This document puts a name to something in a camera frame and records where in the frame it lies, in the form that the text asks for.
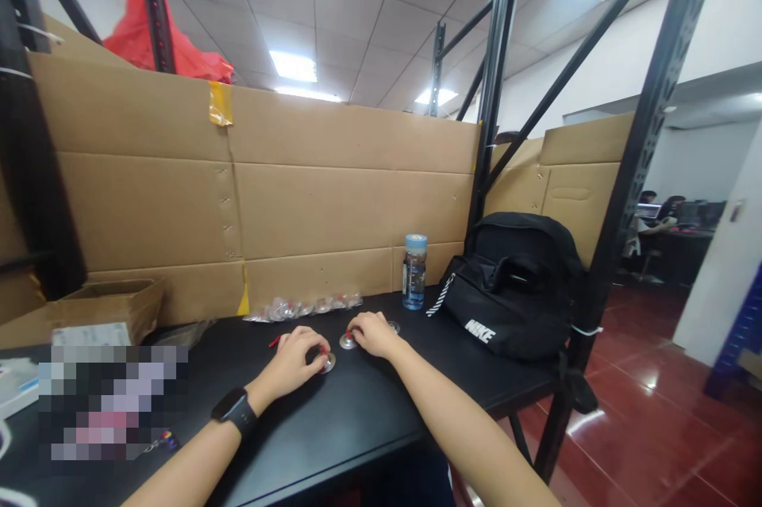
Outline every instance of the hand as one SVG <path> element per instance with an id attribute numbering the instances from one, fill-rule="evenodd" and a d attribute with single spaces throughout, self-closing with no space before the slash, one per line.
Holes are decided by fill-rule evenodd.
<path id="1" fill-rule="evenodd" d="M 326 354 L 331 350 L 328 340 L 310 327 L 298 326 L 293 332 L 280 337 L 275 356 L 262 373 L 246 386 L 249 404 L 257 416 L 273 400 L 290 394 L 324 367 L 328 361 L 326 354 L 311 363 L 306 362 L 307 351 L 316 346 L 320 346 Z"/>
<path id="2" fill-rule="evenodd" d="M 391 329 L 383 313 L 360 313 L 349 322 L 348 328 L 362 348 L 387 360 L 405 343 Z"/>

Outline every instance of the ceiling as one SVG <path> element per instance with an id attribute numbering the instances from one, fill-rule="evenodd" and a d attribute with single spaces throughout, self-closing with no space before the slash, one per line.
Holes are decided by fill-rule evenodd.
<path id="1" fill-rule="evenodd" d="M 632 112 L 637 101 L 637 96 L 625 98 L 579 114 L 592 111 L 597 113 L 595 117 L 601 117 L 601 113 Z M 675 109 L 664 120 L 667 128 L 689 130 L 734 122 L 758 122 L 762 120 L 762 63 L 680 83 L 670 105 Z"/>
<path id="2" fill-rule="evenodd" d="M 414 103 L 429 85 L 433 29 L 457 33 L 488 0 L 168 0 L 196 47 L 220 52 L 240 84 L 313 88 L 363 106 L 425 113 Z M 647 0 L 632 0 L 626 9 Z M 589 32 L 610 0 L 518 0 L 505 75 L 513 75 Z M 486 49 L 485 17 L 444 60 L 442 88 L 460 107 Z M 317 61 L 317 84 L 280 78 L 268 51 Z"/>

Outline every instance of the small metal disc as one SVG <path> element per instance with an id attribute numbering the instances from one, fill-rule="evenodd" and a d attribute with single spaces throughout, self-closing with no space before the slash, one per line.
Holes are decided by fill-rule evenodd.
<path id="1" fill-rule="evenodd" d="M 331 370 L 333 370 L 333 367 L 335 367 L 335 366 L 336 366 L 336 356 L 334 356 L 332 352 L 329 352 L 328 353 L 328 362 L 325 363 L 323 369 L 319 372 L 319 374 L 327 374 Z"/>
<path id="2" fill-rule="evenodd" d="M 357 346 L 357 342 L 352 337 L 347 337 L 345 334 L 343 334 L 339 339 L 339 346 L 344 350 L 352 350 L 355 346 Z"/>

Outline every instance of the water bottle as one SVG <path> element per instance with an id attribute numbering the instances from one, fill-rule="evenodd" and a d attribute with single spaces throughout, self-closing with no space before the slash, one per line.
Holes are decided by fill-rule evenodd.
<path id="1" fill-rule="evenodd" d="M 406 309 L 423 308 L 426 285 L 426 245 L 429 239 L 417 233 L 405 236 L 405 260 L 402 262 L 402 305 Z"/>

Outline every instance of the red plastic bag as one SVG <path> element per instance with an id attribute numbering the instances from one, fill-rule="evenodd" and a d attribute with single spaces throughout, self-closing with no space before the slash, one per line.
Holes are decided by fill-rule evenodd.
<path id="1" fill-rule="evenodd" d="M 199 51 L 175 26 L 175 19 L 167 7 L 167 19 L 175 51 L 175 71 L 178 75 L 195 79 L 232 83 L 233 65 L 228 63 L 219 53 Z M 114 34 L 103 41 L 103 46 L 116 53 L 136 67 L 156 70 L 151 46 L 151 35 L 148 33 L 148 10 L 145 0 L 127 0 L 127 12 L 117 23 Z"/>

